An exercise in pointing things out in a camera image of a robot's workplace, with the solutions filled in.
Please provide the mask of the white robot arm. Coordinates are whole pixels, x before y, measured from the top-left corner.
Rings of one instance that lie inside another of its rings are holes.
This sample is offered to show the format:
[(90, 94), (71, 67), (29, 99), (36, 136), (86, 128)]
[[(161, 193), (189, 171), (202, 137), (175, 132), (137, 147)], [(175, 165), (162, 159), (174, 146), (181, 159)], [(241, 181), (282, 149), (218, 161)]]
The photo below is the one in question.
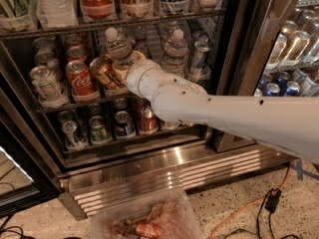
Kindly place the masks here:
[(164, 121), (198, 123), (319, 163), (319, 101), (301, 97), (212, 96), (189, 80), (142, 59), (126, 86)]

